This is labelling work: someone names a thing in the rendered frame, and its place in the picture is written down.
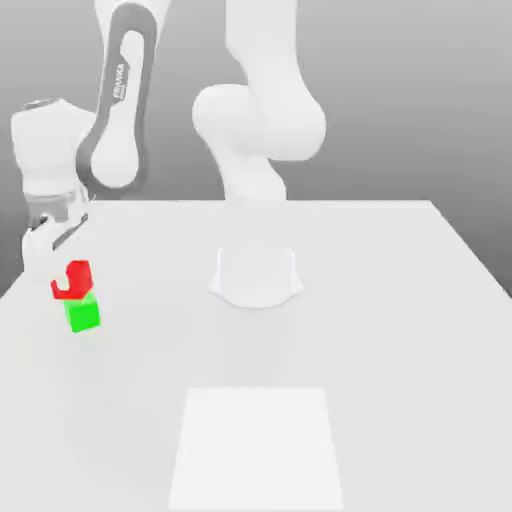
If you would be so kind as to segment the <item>small green cube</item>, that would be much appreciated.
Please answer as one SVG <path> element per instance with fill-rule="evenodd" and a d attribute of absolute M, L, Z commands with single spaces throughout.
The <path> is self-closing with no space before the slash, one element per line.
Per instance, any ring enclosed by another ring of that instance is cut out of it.
<path fill-rule="evenodd" d="M 99 305 L 92 291 L 82 299 L 66 300 L 64 309 L 73 333 L 83 332 L 101 324 Z"/>

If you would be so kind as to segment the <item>small red cube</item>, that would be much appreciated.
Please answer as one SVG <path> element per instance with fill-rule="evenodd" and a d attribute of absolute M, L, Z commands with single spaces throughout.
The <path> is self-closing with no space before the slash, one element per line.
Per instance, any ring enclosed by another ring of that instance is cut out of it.
<path fill-rule="evenodd" d="M 81 300 L 93 288 L 94 282 L 90 264 L 87 260 L 73 260 L 66 268 L 69 287 L 61 290 L 57 281 L 51 282 L 51 290 L 56 300 Z"/>

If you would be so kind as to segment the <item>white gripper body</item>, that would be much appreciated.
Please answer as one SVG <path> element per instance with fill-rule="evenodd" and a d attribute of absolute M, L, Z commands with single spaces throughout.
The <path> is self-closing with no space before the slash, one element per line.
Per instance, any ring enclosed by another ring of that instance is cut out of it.
<path fill-rule="evenodd" d="M 89 220 L 84 213 L 79 220 L 56 221 L 50 214 L 34 219 L 22 237 L 24 273 L 35 283 L 48 283 L 61 273 L 58 270 L 60 247 Z"/>

